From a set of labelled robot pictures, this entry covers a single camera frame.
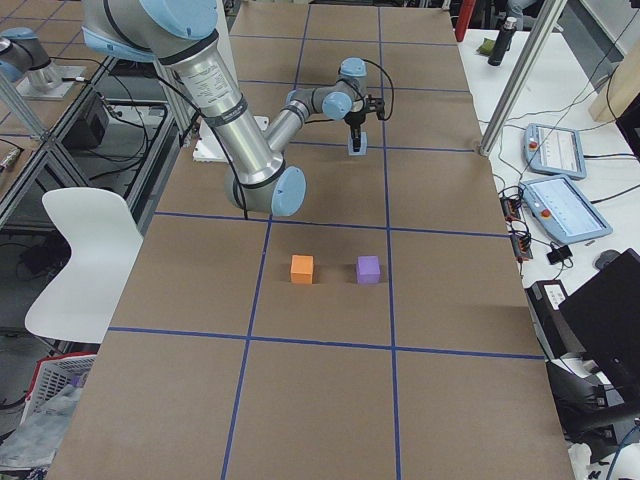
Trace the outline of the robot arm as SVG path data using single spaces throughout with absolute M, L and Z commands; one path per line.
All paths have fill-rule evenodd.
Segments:
M 35 32 L 16 27 L 1 32 L 1 72 L 26 99 L 61 100 L 86 68 L 58 65 Z
M 329 87 L 291 92 L 266 129 L 258 126 L 248 102 L 218 51 L 217 5 L 213 1 L 86 1 L 86 44 L 101 53 L 136 61 L 158 61 L 189 92 L 228 154 L 225 191 L 238 208 L 273 216 L 291 216 L 305 198 L 302 170 L 290 166 L 283 152 L 314 114 L 331 120 L 365 114 L 366 66 L 351 57 Z

